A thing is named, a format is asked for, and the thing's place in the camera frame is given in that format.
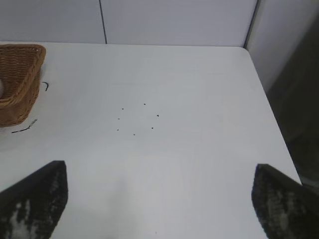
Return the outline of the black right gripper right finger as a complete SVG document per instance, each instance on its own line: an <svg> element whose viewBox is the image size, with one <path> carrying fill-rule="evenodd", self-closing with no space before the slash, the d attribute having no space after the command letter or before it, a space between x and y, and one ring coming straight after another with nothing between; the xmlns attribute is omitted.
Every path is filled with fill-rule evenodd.
<svg viewBox="0 0 319 239"><path fill-rule="evenodd" d="M257 164L251 200L267 238L319 237L319 195L271 165Z"/></svg>

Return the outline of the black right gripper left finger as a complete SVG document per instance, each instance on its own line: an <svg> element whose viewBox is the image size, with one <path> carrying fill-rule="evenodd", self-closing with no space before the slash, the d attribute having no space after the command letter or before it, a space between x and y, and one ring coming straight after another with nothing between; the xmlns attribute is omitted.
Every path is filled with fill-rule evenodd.
<svg viewBox="0 0 319 239"><path fill-rule="evenodd" d="M0 237L51 238L67 201L66 164L52 161L0 193Z"/></svg>

